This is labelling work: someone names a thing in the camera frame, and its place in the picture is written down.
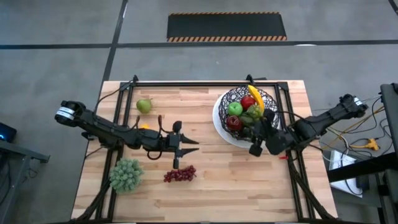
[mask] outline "wooden tabletop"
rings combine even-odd
[[[294,113],[304,117],[311,115],[304,82],[286,82],[289,84]],[[117,90],[119,84],[105,82],[101,97]],[[273,88],[261,88],[275,98]],[[141,116],[140,124],[158,129],[158,114],[163,117],[164,129],[171,129],[177,120],[183,121],[182,132],[200,142],[200,150],[181,158],[180,167],[194,165],[197,177],[192,182],[165,183],[164,174],[172,169],[173,154],[164,153],[158,161],[152,161],[147,158],[145,150],[125,147],[123,156],[138,159],[145,174],[142,176],[142,185],[136,191],[117,196],[114,222],[297,221],[287,162],[270,155],[266,149],[261,157],[254,157],[247,149],[228,144],[217,133],[212,120],[213,106],[218,97],[229,89],[134,88],[129,125],[134,124],[139,114],[136,102],[141,98],[151,98],[153,109],[150,114]],[[116,100],[117,94],[103,100],[99,104],[98,115],[113,120]],[[123,99],[120,121],[123,120],[125,102],[126,97]],[[98,141],[90,142],[87,153],[99,146]],[[105,158],[106,149],[102,149],[85,161],[72,218],[81,215],[98,193]],[[312,192],[328,212],[337,217],[321,152],[308,147],[303,152],[303,158]],[[110,191],[105,200],[104,215],[108,211],[109,195]],[[302,191],[300,197],[304,213],[307,214]]]

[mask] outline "concrete floor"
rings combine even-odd
[[[1,1],[0,45],[110,43],[121,2]],[[280,11],[289,40],[398,39],[398,17],[385,0],[130,0],[119,42],[164,42],[168,13],[196,11]],[[46,165],[32,163],[39,174],[22,186],[13,223],[69,219],[87,142],[81,130],[63,127],[53,116],[62,100],[94,107],[108,54],[108,49],[0,50],[0,121],[19,130],[21,146],[51,154]],[[118,49],[110,80],[133,75],[141,80],[235,80],[248,73],[305,80],[312,109],[320,109],[335,105],[345,93],[366,99],[377,95],[380,84],[397,82],[395,58],[398,45]],[[384,117],[381,113],[377,119]],[[364,128],[372,125],[369,121]],[[348,139],[381,134],[377,128]],[[327,134],[322,141],[332,137]],[[382,148],[389,144],[388,138],[380,140]],[[378,223],[374,207],[334,195],[340,218]]]

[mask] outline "red grapes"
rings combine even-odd
[[[175,181],[182,181],[182,180],[193,180],[193,176],[195,175],[195,172],[197,170],[193,166],[188,166],[184,169],[179,169],[179,170],[171,170],[170,172],[167,172],[164,175],[164,182],[171,182],[172,179]]]

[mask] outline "pear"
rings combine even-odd
[[[152,109],[150,99],[141,99],[137,101],[137,109],[143,114],[149,113],[150,109]]]

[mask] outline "black wire basket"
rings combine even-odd
[[[257,89],[264,101],[264,108],[270,109],[272,111],[277,111],[277,103],[275,100],[266,93],[264,90]],[[223,129],[229,133],[233,138],[237,140],[243,141],[251,141],[250,138],[247,138],[243,135],[242,131],[231,131],[228,129],[226,125],[226,120],[228,118],[228,105],[232,102],[240,102],[243,97],[250,96],[250,92],[247,86],[239,86],[233,88],[229,92],[227,92],[223,98],[221,99],[220,105],[218,106],[218,115],[220,116],[220,121]],[[276,114],[274,120],[272,121],[272,127],[278,128],[279,124],[279,116]]]

